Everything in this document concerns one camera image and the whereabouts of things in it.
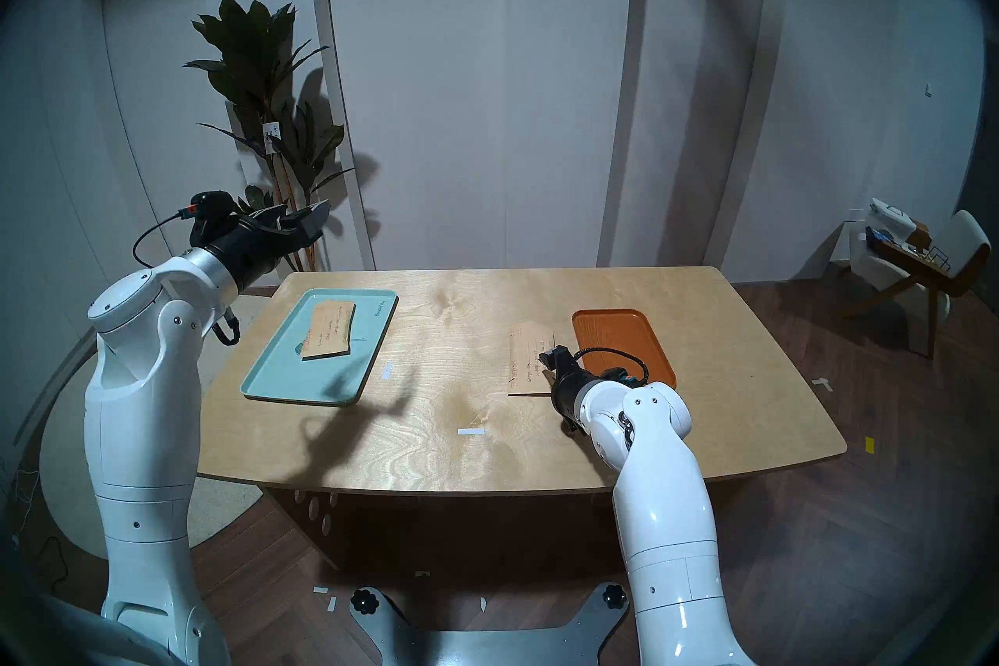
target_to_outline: paper tag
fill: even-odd
[[[313,308],[309,334],[302,341],[302,359],[316,359],[349,352],[351,348],[351,300],[323,300]]]
[[[279,140],[281,138],[281,124],[277,121],[264,123],[264,152],[269,156],[276,155],[278,152],[271,144],[271,137],[277,137]]]
[[[507,394],[548,396],[551,386],[537,356],[555,346],[555,333],[543,324],[523,322],[510,330],[510,383]]]

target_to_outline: cable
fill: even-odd
[[[648,384],[648,367],[634,354],[628,354],[627,352],[622,352],[618,348],[608,348],[607,346],[590,346],[589,348],[582,348],[576,354],[573,354],[572,361],[577,361],[584,354],[589,354],[589,352],[610,352],[611,354],[618,354],[626,359],[630,359],[632,362],[637,362],[642,366],[642,380],[638,382],[637,386],[645,386]]]
[[[21,473],[25,475],[34,475],[35,482],[31,486],[31,491],[25,493],[21,490]],[[21,504],[27,504],[28,509],[24,511],[24,518],[21,520],[21,527],[11,535],[11,540],[13,540],[14,545],[17,545],[21,532],[24,531],[24,527],[28,523],[28,516],[31,514],[31,505],[34,504],[35,499],[35,489],[38,488],[38,481],[41,479],[41,475],[38,470],[25,470],[18,467],[17,474],[14,477],[14,490],[11,492],[13,494],[14,500],[20,502]]]
[[[139,243],[142,242],[142,239],[146,238],[146,236],[148,236],[149,234],[152,234],[153,231],[155,231],[158,227],[163,227],[170,220],[177,220],[177,218],[179,218],[180,216],[181,213],[178,211],[176,215],[170,215],[169,218],[166,218],[166,220],[160,220],[160,222],[157,222],[153,227],[151,227],[151,229],[146,231],[145,234],[142,234],[142,236],[139,236],[139,238],[135,239],[135,243],[134,245],[132,245],[132,257],[137,259],[137,261],[139,261],[139,265],[143,265],[145,268],[153,268],[152,265],[149,265],[148,263],[146,263],[146,261],[144,261],[144,259],[140,258],[136,252],[136,249],[139,248]]]
[[[62,561],[63,573],[55,580],[53,580],[52,585],[49,586],[50,596],[55,596],[56,586],[59,585],[59,583],[61,583],[67,577],[69,577],[69,564],[66,563],[66,557],[63,555],[62,552],[62,542],[59,541],[59,538],[55,534],[49,535],[49,538],[45,540],[45,543],[42,545],[42,549],[39,550],[38,555],[35,556],[35,561],[38,561],[42,557],[42,553],[45,552],[45,548],[47,548],[49,546],[49,543],[52,542],[53,540],[55,540],[56,549],[59,551],[59,560]]]

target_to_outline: potted plant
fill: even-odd
[[[312,42],[306,40],[285,55],[295,27],[295,8],[290,4],[271,13],[262,2],[254,1],[245,11],[236,0],[222,0],[218,18],[200,18],[192,22],[194,28],[219,50],[221,58],[198,59],[184,66],[203,70],[212,88],[232,103],[243,136],[201,125],[232,137],[264,161],[279,204],[290,204],[293,209],[307,206],[319,188],[350,171],[338,170],[317,181],[327,159],[344,140],[344,127],[334,124],[317,137],[312,106],[305,101],[295,105],[290,98],[275,104],[276,93],[292,72],[328,46],[297,58]],[[244,211],[273,205],[274,197],[256,186],[247,186],[245,193],[246,200],[240,199]],[[294,259],[297,269],[303,270],[300,256],[295,254]],[[316,269],[314,245],[306,250],[306,263]]]

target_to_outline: gray rug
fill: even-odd
[[[267,305],[266,297],[243,295],[233,311],[246,330]],[[198,360],[202,392],[228,361],[234,347],[223,346],[209,334]],[[45,503],[56,524],[73,544],[107,558],[104,529],[90,483],[83,449],[83,395],[97,366],[96,355],[85,362],[59,393],[42,434],[39,459]],[[228,526],[261,497],[261,490],[244,483],[198,477],[188,511],[188,539],[194,547]]]

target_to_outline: mint green tray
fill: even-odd
[[[321,300],[352,300],[351,350],[323,359],[302,361],[298,347]],[[308,290],[285,317],[240,385],[246,397],[281,402],[347,405],[361,396],[398,295],[390,289]]]

